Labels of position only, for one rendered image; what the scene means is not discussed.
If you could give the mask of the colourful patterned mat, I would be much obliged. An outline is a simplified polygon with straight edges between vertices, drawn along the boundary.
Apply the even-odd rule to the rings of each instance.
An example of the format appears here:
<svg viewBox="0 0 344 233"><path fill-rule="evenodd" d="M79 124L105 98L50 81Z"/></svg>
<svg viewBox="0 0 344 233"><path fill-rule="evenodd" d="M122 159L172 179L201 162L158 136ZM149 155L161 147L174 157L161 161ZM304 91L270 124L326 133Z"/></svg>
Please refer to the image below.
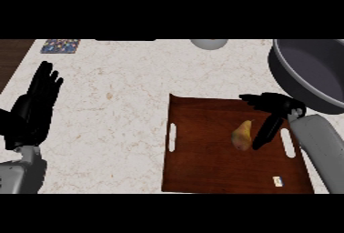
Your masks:
<svg viewBox="0 0 344 233"><path fill-rule="evenodd" d="M74 54L79 39L47 39L40 49L41 54Z"/></svg>

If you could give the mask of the dark grey pot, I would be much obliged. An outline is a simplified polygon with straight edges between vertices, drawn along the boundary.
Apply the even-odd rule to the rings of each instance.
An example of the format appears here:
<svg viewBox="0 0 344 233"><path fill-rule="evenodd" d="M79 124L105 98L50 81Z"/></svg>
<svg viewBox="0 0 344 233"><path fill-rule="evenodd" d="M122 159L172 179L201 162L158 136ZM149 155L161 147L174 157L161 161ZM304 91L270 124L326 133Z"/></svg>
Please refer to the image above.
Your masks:
<svg viewBox="0 0 344 233"><path fill-rule="evenodd" d="M323 114L344 114L342 40L274 39L267 63L292 98Z"/></svg>

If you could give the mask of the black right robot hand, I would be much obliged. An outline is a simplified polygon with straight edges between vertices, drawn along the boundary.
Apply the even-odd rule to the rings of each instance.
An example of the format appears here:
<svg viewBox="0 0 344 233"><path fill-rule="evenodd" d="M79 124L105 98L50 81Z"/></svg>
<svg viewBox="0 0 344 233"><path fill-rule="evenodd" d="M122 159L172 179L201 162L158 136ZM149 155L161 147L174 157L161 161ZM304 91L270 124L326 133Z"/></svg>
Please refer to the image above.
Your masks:
<svg viewBox="0 0 344 233"><path fill-rule="evenodd" d="M255 110L270 114L252 141L252 149L258 150L264 144L271 142L288 116L295 115L297 118L302 117L307 112L307 107L301 101L279 93L264 92L260 95L242 94L239 98L246 101L246 104Z"/></svg>

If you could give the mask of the brown wooden tray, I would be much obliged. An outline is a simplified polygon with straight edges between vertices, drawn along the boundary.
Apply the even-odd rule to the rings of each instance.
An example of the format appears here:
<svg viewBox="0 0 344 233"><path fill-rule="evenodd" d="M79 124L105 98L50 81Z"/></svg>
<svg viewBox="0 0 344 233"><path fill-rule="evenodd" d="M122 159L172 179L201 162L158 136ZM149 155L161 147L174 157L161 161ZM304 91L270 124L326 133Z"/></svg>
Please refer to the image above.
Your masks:
<svg viewBox="0 0 344 233"><path fill-rule="evenodd" d="M240 151L232 131L245 121L257 133L268 117L240 100L170 96L161 190L189 193L310 194L299 147L286 156L280 137Z"/></svg>

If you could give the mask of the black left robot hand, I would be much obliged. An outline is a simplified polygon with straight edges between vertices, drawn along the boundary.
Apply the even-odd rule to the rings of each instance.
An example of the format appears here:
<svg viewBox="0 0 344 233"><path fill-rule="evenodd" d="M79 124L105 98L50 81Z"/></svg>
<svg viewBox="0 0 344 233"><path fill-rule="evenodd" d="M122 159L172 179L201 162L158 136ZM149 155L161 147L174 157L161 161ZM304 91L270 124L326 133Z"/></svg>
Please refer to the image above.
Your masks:
<svg viewBox="0 0 344 233"><path fill-rule="evenodd" d="M63 78L51 70L51 63L43 61L34 74L26 93L16 99L9 111L0 108L0 136L6 150L22 146L38 146L46 140L51 111Z"/></svg>

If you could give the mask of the grey round bowl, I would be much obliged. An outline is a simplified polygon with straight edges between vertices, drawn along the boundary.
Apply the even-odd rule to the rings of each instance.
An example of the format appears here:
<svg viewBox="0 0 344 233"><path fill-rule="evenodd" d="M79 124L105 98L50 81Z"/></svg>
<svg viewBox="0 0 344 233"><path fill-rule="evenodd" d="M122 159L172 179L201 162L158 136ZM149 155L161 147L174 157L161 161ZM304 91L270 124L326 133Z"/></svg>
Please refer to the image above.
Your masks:
<svg viewBox="0 0 344 233"><path fill-rule="evenodd" d="M190 43L203 50L217 50L227 44L227 39L192 39Z"/></svg>

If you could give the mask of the yellow pear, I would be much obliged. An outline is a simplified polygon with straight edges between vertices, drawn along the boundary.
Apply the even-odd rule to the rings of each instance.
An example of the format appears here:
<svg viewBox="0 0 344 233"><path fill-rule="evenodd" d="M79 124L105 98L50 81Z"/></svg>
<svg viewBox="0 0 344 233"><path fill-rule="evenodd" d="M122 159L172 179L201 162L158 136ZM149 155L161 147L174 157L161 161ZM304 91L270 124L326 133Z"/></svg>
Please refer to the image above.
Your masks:
<svg viewBox="0 0 344 233"><path fill-rule="evenodd" d="M251 147L251 126L252 121L246 120L232 131L232 144L234 148L240 151L246 151Z"/></svg>

